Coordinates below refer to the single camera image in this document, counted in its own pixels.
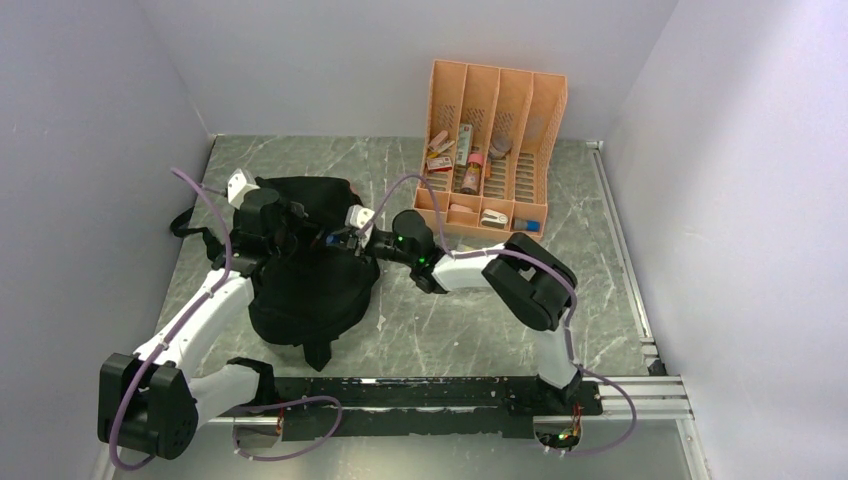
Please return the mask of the black student backpack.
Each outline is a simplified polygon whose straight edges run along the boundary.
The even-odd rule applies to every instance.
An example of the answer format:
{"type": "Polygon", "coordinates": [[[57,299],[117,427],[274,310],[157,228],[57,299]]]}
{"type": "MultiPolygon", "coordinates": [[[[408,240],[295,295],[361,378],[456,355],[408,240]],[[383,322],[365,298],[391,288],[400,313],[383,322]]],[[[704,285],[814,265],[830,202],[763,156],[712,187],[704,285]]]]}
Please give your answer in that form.
{"type": "Polygon", "coordinates": [[[345,227],[348,209],[362,200],[342,178],[258,178],[257,183],[302,203],[308,217],[301,236],[306,254],[299,262],[247,272],[254,288],[251,325],[267,343],[302,347],[306,363],[322,371],[332,357],[332,342],[363,319],[380,277],[376,260],[325,244],[328,234],[345,227]]]}

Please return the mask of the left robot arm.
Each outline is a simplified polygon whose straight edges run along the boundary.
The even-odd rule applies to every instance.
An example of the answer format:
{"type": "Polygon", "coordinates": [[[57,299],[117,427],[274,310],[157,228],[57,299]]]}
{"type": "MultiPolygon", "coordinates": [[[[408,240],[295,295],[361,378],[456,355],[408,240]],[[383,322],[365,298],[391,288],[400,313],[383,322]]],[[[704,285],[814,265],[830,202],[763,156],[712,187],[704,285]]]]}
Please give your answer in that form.
{"type": "Polygon", "coordinates": [[[119,470],[175,459],[210,420],[236,408],[261,416],[279,397],[264,362],[235,358],[211,375],[193,375],[226,324],[256,299],[260,271],[279,253],[277,235],[302,216],[277,191],[252,184],[230,186],[228,202],[233,228],[213,243],[201,287],[162,331],[100,368],[97,435],[119,470]]]}

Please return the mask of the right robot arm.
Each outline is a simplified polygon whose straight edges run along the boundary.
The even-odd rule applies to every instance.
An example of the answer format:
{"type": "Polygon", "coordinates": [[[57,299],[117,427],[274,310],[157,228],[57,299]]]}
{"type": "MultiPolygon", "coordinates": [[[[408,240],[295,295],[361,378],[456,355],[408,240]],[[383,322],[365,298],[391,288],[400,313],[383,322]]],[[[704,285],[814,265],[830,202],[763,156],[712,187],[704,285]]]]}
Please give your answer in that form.
{"type": "Polygon", "coordinates": [[[411,280],[428,294],[491,288],[535,332],[542,406],[562,414],[576,403],[582,373],[574,364],[563,320],[576,303],[577,281],[569,268],[521,232],[492,247],[459,252],[438,245],[416,210],[397,214],[389,231],[373,225],[375,216],[361,206],[348,211],[346,225],[357,230],[359,253],[409,267],[411,280]]]}

